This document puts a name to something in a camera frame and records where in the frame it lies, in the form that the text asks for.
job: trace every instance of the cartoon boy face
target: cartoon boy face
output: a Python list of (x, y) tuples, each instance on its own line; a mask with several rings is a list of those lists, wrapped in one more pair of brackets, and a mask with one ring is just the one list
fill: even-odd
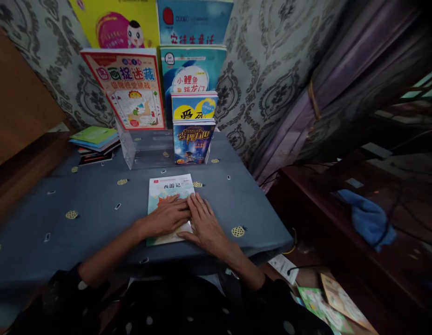
[(132, 20), (129, 22), (128, 40), (131, 44), (135, 45), (136, 47), (140, 47), (145, 40), (143, 36), (142, 27), (140, 27), (137, 21)]

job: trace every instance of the blue book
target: blue book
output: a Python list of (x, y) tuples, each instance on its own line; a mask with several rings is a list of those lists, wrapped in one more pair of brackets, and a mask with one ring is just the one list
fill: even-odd
[(223, 44), (232, 1), (157, 0), (160, 43)]
[(217, 92), (172, 93), (173, 120), (212, 119), (217, 106)]
[(160, 47), (167, 123), (172, 120), (172, 93), (214, 91), (225, 60), (225, 46)]
[(215, 120), (175, 121), (174, 152), (176, 164), (203, 164), (215, 130)]

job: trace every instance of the person's right hand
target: person's right hand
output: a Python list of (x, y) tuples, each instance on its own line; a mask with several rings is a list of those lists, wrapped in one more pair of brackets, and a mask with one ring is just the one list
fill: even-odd
[(199, 193), (188, 197), (188, 206), (193, 217), (194, 234), (180, 232), (177, 235), (200, 246), (219, 259), (236, 248), (237, 245), (228, 240), (217, 222), (210, 204), (202, 200)]

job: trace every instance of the polka dot clothing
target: polka dot clothing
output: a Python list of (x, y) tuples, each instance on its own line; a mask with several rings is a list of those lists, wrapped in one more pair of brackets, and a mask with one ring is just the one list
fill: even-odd
[[(283, 281), (266, 278), (263, 287), (252, 292), (227, 276), (223, 295), (205, 279), (176, 274), (169, 279), (135, 281), (122, 298), (120, 292), (118, 299), (111, 295), (103, 300), (109, 284), (92, 289), (77, 268), (58, 271), (8, 334), (30, 330), (32, 334), (73, 335), (333, 334), (327, 324), (295, 303)], [(99, 315), (115, 303), (117, 312), (100, 333)]]

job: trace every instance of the black sleeve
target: black sleeve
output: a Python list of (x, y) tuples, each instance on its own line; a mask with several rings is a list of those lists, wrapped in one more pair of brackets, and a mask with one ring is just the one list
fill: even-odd
[(43, 293), (18, 315), (9, 334), (98, 334), (97, 305), (109, 283), (88, 287), (78, 267), (56, 272)]
[(333, 335), (325, 322), (295, 302), (290, 287), (282, 280), (272, 281), (266, 276), (257, 292), (243, 288), (243, 297), (257, 334)]

